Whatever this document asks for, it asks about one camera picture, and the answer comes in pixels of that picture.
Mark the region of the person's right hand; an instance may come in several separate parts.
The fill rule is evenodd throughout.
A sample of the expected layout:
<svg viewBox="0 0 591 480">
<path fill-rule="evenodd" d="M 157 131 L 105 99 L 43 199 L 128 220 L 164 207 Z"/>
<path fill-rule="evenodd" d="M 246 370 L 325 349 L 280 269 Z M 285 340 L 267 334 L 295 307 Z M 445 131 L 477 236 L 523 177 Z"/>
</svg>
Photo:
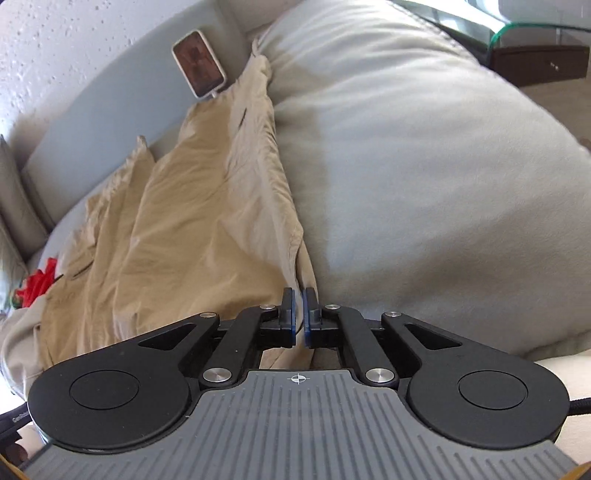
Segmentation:
<svg viewBox="0 0 591 480">
<path fill-rule="evenodd" d="M 18 443 L 9 445 L 6 448 L 5 453 L 6 459 L 16 467 L 19 467 L 28 460 L 26 449 Z"/>
</svg>

